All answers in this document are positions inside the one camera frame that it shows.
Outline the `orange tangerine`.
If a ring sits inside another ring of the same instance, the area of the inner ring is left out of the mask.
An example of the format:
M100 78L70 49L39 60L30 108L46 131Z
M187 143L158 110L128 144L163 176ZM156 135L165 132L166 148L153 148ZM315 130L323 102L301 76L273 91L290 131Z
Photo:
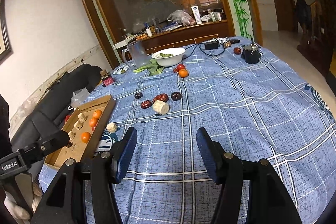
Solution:
M102 115L102 111L99 109L93 112L93 118L100 119L101 115Z
M98 118L93 117L89 120L89 126L90 127L96 127L97 123L98 123Z
M81 141L83 142L83 143L88 143L89 142L89 140L90 140L90 138L91 138L91 134L89 133L89 132L83 132L82 134L81 134Z

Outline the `brown cardboard tray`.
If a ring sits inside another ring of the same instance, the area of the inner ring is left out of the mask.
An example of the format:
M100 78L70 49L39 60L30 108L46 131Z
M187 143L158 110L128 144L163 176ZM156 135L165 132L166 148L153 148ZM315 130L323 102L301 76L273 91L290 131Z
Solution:
M67 133L70 131L76 133L74 139L71 141L72 146L69 148L65 146L48 155L45 159L45 164L48 167L58 170L69 158L74 159L76 162L83 161L86 158L92 158L96 151L100 136L108 124L108 119L114 106L115 101L113 97L107 95L77 107L62 128L62 130ZM98 120L96 127L90 127L89 120L93 118L93 112L97 109L102 111L102 115ZM80 130L76 130L74 129L74 123L78 121L77 116L80 113L84 113L87 119L83 124L83 127ZM87 144L81 141L81 134L83 132L89 132L91 134L91 138Z

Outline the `beige sugarcane chunk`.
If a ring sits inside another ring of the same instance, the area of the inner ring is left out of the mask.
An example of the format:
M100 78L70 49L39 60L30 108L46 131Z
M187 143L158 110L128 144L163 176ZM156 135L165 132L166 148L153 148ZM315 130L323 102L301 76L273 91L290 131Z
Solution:
M84 124L87 119L84 113L80 113L77 117L78 117L78 121L82 124Z
M76 130L80 130L83 127L83 124L80 121L76 121L73 127Z

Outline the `round peeled sugarcane chunk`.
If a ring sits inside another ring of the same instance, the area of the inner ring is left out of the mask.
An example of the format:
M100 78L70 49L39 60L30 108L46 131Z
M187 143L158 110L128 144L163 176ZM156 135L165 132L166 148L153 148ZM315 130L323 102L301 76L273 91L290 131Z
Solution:
M68 136L70 138L70 141L72 141L74 139L75 135L76 135L76 133L73 132L73 131L68 132Z

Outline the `white sugarcane block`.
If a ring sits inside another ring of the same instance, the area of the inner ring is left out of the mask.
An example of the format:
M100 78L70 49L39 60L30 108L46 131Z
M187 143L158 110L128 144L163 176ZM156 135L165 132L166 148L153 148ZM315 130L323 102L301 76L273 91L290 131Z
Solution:
M156 100L153 104L153 110L156 113L161 114L161 115L167 114L169 109L170 109L170 106L167 102Z

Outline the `small sugarcane chunk near tray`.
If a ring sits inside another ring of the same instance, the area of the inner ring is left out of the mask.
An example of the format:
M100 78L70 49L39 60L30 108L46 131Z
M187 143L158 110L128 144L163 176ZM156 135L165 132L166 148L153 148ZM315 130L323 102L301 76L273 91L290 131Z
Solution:
M118 130L118 126L115 123L111 122L111 123L107 124L106 130L109 133L115 133Z

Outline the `blue plaid tablecloth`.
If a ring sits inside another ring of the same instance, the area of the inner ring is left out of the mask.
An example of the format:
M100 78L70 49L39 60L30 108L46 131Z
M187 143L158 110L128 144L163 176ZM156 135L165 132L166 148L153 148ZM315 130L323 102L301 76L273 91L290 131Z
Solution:
M129 127L138 132L127 174L114 187L123 223L211 221L221 188L197 146L201 127L240 159L269 160L302 222L315 223L335 193L335 119L319 93L267 49L257 64L232 48L206 53L188 46L186 56L186 78L170 68L156 76L128 70L88 97L113 97L116 139ZM143 97L135 99L137 92ZM173 92L181 100L173 101ZM162 93L167 114L141 108Z

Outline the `black sofa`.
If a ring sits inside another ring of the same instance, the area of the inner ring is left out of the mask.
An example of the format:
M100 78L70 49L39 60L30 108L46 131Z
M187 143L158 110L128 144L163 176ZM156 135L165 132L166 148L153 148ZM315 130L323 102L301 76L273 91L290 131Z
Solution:
M11 139L12 150L58 132L71 112L73 92L81 89L92 92L100 82L100 71L96 65L83 64L70 73L64 73L20 125Z

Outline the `green leafy vegetable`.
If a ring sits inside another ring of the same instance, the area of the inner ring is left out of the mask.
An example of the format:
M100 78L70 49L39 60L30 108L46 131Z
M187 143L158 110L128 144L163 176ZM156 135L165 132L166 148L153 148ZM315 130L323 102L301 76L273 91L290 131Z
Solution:
M133 72L134 73L140 73L143 71L148 71L150 76L155 76L155 75L159 75L163 72L164 67L160 66L157 63L157 60L155 59L151 59L150 62L140 68L135 69Z

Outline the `small far tangerine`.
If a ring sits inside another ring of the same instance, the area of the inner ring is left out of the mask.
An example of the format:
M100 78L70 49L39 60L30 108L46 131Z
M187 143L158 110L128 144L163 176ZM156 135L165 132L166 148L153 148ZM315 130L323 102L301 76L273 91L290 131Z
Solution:
M189 73L186 69L180 69L178 71L178 74L179 74L179 77L181 77L181 78L185 78L185 77L189 76Z

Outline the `white plastic basin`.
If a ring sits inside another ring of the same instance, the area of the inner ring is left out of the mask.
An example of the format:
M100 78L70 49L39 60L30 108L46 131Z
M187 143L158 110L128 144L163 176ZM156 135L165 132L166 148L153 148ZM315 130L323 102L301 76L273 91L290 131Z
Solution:
M185 51L182 47L167 48L153 53L151 58L161 67L172 67L182 62Z

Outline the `black clip device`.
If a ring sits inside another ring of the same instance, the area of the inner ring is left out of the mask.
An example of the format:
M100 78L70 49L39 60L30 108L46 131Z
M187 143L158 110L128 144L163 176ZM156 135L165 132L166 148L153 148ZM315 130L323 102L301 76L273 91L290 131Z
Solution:
M250 44L243 46L241 58L247 64L257 64L260 61L260 57L261 52L259 51L259 46L254 42L252 38Z

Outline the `black power adapter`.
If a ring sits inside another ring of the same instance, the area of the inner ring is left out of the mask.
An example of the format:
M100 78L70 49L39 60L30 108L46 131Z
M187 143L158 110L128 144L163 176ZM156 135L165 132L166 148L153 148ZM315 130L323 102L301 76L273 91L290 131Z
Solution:
M215 50L219 47L219 42L217 40L209 40L208 42L204 42L205 50Z

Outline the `plastic bag on sideboard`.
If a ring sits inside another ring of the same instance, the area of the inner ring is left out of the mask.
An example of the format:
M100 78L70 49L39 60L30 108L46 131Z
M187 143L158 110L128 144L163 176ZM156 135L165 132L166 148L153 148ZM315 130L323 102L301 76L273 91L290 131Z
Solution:
M176 10L172 12L168 17L167 20L169 22L176 22L178 24L182 24L184 27L193 26L196 24L195 19L183 10Z

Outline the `white carton box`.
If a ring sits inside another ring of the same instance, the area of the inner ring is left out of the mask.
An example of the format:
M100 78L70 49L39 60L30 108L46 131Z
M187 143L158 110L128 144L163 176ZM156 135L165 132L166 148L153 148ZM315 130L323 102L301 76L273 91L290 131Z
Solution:
M197 5L191 6L191 9L193 11L193 15L194 15L196 23L202 24L201 15L200 15L198 6Z

